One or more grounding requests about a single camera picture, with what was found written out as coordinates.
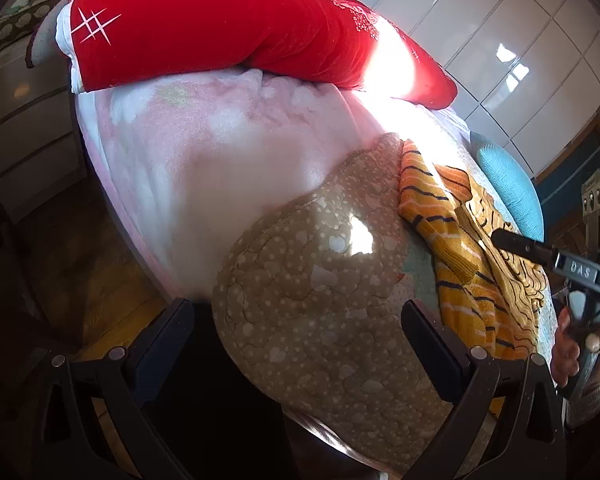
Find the white tiled wall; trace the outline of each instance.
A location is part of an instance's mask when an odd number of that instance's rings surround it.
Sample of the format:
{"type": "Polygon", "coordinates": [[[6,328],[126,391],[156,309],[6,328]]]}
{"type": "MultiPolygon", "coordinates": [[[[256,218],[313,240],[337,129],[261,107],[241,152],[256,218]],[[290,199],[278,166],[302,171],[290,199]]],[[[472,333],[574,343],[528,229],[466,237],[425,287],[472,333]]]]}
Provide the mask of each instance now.
{"type": "Polygon", "coordinates": [[[458,83],[453,107],[538,174],[600,105],[600,16],[589,0],[362,0],[458,83]]]}

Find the gray sleeve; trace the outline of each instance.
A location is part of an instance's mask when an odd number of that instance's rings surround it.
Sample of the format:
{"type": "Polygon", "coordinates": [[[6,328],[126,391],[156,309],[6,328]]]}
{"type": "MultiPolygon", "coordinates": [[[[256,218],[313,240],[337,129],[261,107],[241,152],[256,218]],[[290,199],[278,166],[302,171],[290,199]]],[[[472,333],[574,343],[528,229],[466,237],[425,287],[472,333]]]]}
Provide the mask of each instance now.
{"type": "Polygon", "coordinates": [[[567,402],[566,425],[573,430],[589,422],[600,412],[600,385],[575,402],[567,402]]]}

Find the white crosshatch pattern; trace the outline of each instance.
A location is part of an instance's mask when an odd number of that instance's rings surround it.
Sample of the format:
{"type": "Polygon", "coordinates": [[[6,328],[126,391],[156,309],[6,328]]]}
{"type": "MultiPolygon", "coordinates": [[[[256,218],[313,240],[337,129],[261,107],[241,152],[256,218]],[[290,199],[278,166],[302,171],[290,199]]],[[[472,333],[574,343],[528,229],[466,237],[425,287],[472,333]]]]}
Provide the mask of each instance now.
{"type": "Polygon", "coordinates": [[[96,34],[98,32],[101,32],[102,35],[104,36],[104,39],[107,40],[107,43],[111,44],[111,42],[109,41],[109,37],[107,36],[107,33],[105,32],[104,28],[107,25],[109,25],[110,23],[112,23],[113,21],[115,21],[116,19],[118,19],[120,16],[122,16],[122,14],[119,14],[119,15],[115,16],[114,18],[111,18],[108,22],[100,23],[98,16],[100,14],[102,14],[105,10],[107,10],[107,9],[106,8],[102,9],[101,11],[96,12],[95,14],[93,13],[93,11],[91,11],[91,17],[87,19],[87,17],[85,17],[84,13],[82,12],[82,9],[80,7],[78,7],[78,12],[80,12],[80,16],[82,18],[82,23],[80,25],[78,25],[77,27],[75,27],[74,30],[71,31],[71,34],[73,34],[76,30],[86,27],[87,30],[89,31],[89,34],[80,43],[84,43],[89,38],[95,38],[96,34]],[[92,29],[89,24],[91,20],[94,20],[94,22],[95,22],[95,25],[96,25],[95,29],[92,29]]]}

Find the folded red blanket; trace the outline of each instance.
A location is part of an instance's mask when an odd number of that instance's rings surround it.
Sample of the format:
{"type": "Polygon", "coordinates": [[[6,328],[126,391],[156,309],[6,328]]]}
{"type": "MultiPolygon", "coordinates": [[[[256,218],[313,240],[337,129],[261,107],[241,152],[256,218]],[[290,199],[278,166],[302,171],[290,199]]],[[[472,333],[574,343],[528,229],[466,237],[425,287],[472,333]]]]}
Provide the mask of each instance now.
{"type": "Polygon", "coordinates": [[[243,64],[444,108],[455,84],[356,0],[72,0],[58,19],[74,92],[243,64]]]}

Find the turquoise cushion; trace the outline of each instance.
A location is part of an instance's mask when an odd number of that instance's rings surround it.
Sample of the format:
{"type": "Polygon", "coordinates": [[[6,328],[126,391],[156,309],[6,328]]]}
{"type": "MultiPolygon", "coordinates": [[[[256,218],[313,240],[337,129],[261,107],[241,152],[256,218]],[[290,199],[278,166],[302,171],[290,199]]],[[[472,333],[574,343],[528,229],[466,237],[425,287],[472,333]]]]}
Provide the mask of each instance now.
{"type": "Polygon", "coordinates": [[[536,189],[516,160],[486,137],[471,132],[471,154],[493,184],[520,232],[544,241],[544,221],[536,189]]]}

